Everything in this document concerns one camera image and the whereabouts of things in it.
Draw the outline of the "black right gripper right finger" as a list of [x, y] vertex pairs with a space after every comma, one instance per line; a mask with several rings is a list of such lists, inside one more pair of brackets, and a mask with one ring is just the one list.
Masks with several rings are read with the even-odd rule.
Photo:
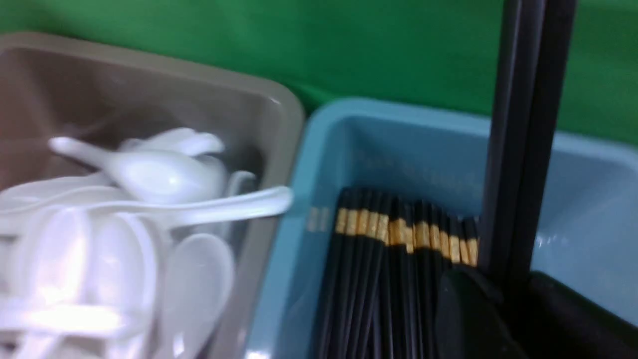
[[636, 359], [636, 326], [558, 280], [529, 277], [518, 342], [531, 359]]

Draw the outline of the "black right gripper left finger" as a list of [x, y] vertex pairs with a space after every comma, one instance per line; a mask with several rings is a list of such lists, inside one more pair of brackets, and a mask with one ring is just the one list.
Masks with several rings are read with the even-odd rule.
[[501, 289], [476, 269], [456, 267], [438, 289], [435, 339], [440, 359], [526, 359], [501, 314]]

